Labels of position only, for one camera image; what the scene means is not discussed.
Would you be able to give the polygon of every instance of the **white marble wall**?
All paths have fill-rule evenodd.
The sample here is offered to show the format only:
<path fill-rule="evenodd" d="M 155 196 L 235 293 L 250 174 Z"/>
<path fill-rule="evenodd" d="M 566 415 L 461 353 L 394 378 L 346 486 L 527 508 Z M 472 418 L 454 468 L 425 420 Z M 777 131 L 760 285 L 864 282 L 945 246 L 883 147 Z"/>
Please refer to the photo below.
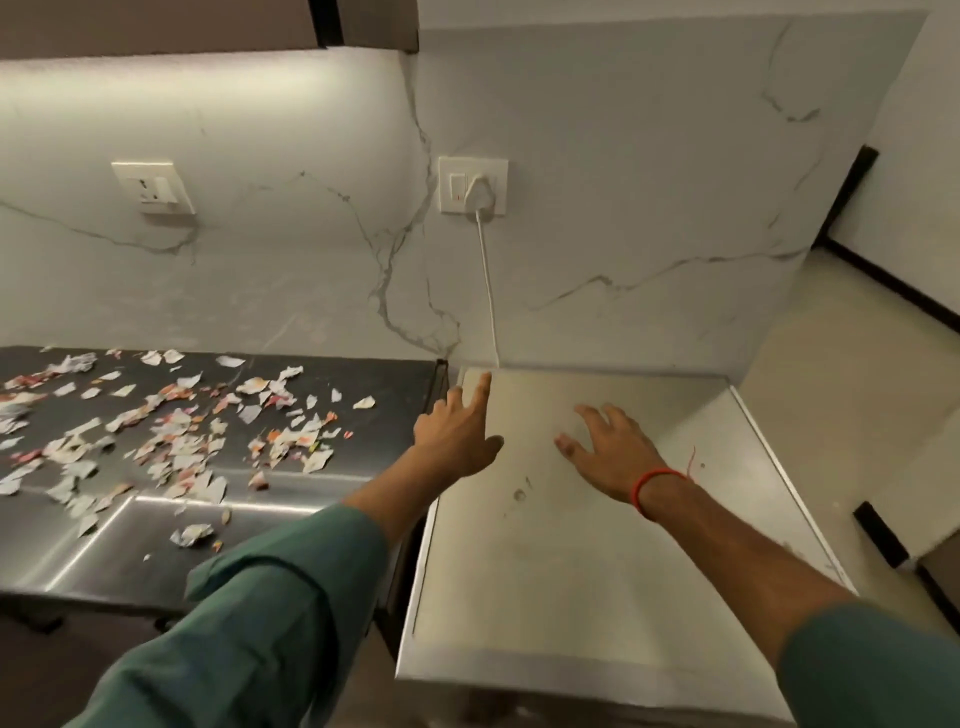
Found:
<path fill-rule="evenodd" d="M 434 159 L 512 161 L 504 363 L 749 365 L 920 17 L 427 32 L 387 52 L 0 66 L 0 343 L 490 361 Z M 171 158 L 197 227 L 108 163 Z"/>

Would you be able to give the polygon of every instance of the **white plug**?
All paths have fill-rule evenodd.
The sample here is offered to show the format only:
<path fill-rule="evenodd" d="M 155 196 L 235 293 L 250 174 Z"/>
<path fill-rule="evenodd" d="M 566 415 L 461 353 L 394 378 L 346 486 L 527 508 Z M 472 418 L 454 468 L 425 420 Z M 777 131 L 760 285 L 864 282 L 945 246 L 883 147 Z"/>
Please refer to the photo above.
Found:
<path fill-rule="evenodd" d="M 467 215 L 493 215 L 493 206 L 496 205 L 496 195 L 493 187 L 484 175 L 477 175 L 470 181 L 467 196 L 464 198 L 464 211 Z"/>

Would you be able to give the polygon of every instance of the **cabinet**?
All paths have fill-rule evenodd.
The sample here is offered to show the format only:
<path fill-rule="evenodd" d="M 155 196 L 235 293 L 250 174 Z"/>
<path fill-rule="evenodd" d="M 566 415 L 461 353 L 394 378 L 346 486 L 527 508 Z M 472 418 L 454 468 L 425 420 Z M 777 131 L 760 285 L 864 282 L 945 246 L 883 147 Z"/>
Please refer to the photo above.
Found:
<path fill-rule="evenodd" d="M 0 59 L 417 50 L 417 0 L 0 0 Z"/>

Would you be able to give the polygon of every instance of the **switch plate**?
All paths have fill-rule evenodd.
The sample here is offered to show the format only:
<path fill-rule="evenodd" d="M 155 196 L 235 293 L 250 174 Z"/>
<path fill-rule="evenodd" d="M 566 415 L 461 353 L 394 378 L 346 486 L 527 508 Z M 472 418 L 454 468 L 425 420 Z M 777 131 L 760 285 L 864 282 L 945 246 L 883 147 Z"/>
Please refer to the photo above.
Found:
<path fill-rule="evenodd" d="M 496 203 L 494 215 L 507 214 L 507 170 L 508 159 L 483 159 L 476 157 L 440 157 L 437 160 L 437 176 L 440 188 L 440 212 L 462 214 L 466 212 L 466 196 L 470 183 L 475 177 L 485 175 L 490 180 Z M 458 192 L 463 196 L 458 200 Z"/>
<path fill-rule="evenodd" d="M 124 194 L 148 215 L 193 215 L 196 210 L 172 161 L 115 161 Z"/>

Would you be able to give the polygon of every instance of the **wall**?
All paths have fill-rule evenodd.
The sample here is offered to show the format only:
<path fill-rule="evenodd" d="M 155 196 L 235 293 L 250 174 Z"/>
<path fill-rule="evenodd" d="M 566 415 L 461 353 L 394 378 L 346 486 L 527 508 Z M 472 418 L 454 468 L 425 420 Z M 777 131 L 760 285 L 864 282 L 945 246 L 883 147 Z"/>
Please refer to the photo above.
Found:
<path fill-rule="evenodd" d="M 960 313 L 960 3 L 935 6 L 869 136 L 876 167 L 832 235 Z"/>
<path fill-rule="evenodd" d="M 0 344 L 492 360 L 435 156 L 512 161 L 504 363 L 746 370 L 916 14 L 423 32 L 360 50 L 2 66 Z M 197 227 L 112 159 L 171 158 Z"/>
<path fill-rule="evenodd" d="M 954 412 L 919 455 L 871 505 L 911 559 L 919 559 L 960 529 L 960 412 Z"/>

